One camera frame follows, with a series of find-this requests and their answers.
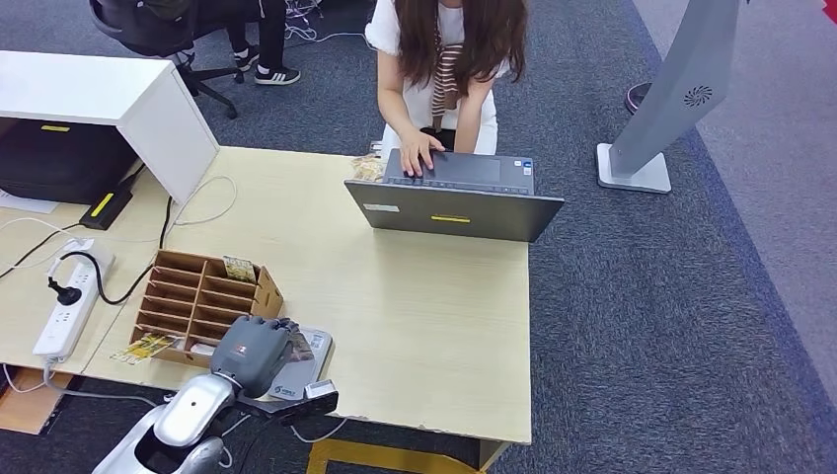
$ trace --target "speaker grille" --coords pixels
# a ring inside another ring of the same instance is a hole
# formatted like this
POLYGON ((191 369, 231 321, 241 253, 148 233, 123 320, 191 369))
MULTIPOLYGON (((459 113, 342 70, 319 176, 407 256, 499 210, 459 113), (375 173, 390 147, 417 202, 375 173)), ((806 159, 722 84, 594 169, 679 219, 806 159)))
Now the speaker grille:
POLYGON ((697 86, 686 93, 683 97, 683 104, 686 107, 700 107, 703 106, 709 99, 712 98, 712 88, 709 86, 697 86))

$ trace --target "robotic arm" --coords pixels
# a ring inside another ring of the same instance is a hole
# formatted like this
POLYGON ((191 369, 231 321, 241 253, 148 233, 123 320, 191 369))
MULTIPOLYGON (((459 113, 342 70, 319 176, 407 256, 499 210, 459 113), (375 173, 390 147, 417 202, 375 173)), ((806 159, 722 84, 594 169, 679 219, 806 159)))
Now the robotic arm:
POLYGON ((221 460, 224 442, 214 422, 241 401, 257 406, 286 425, 302 417, 326 414, 337 407, 338 392, 330 380, 306 387, 298 402, 252 403, 265 395, 290 360, 290 320, 241 316, 212 355, 210 373, 189 380, 167 405, 148 412, 94 474, 157 474, 152 464, 165 458, 165 472, 211 472, 221 460))

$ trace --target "power strip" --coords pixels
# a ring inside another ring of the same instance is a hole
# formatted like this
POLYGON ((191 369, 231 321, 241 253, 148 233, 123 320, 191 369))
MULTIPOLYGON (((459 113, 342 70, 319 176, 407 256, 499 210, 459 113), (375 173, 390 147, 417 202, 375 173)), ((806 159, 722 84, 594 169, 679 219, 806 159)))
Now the power strip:
MULTIPOLYGON (((114 254, 94 244, 92 239, 81 242, 70 241, 64 250, 66 252, 86 252, 94 257, 102 272, 102 281, 105 280, 114 262, 114 254)), ((81 298, 69 306, 55 303, 52 314, 49 315, 46 326, 40 333, 35 348, 32 350, 32 354, 36 356, 54 357, 61 362, 67 359, 75 349, 81 331, 87 324, 87 318, 99 298, 99 287, 96 282, 96 270, 93 264, 86 259, 78 258, 78 260, 81 263, 76 265, 69 281, 62 286, 72 286, 80 289, 81 298)))

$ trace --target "yellow label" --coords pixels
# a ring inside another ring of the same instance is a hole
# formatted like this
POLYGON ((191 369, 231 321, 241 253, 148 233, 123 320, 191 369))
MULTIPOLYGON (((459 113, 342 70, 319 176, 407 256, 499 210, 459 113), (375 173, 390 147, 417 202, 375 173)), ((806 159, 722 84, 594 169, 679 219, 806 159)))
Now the yellow label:
POLYGON ((433 220, 440 220, 443 222, 459 222, 460 224, 470 224, 471 219, 468 217, 458 217, 454 215, 432 215, 430 217, 433 220))
POLYGON ((102 199, 102 202, 99 202, 99 205, 97 205, 96 208, 93 209, 93 212, 90 213, 90 216, 96 217, 97 215, 99 215, 99 212, 102 212, 102 209, 104 209, 105 206, 108 205, 108 202, 111 200, 113 196, 113 193, 108 193, 108 195, 105 196, 104 199, 102 199))
POLYGON ((58 126, 58 125, 42 125, 40 127, 41 130, 44 131, 70 131, 69 126, 58 126))

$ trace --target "office chair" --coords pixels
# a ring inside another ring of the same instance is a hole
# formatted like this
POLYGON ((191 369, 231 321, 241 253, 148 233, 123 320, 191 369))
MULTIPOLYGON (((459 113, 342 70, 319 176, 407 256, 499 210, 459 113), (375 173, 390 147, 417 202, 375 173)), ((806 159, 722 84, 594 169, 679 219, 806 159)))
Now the office chair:
POLYGON ((93 23, 99 31, 137 54, 170 57, 177 65, 178 72, 193 97, 202 92, 226 106, 228 118, 234 119, 238 116, 235 105, 203 81, 221 76, 234 76, 235 82, 241 84, 244 82, 243 73, 236 67, 195 71, 191 68, 194 54, 184 53, 192 49, 194 40, 223 28, 222 25, 197 24, 198 2, 193 2, 181 17, 173 21, 157 17, 141 1, 89 2, 93 23))

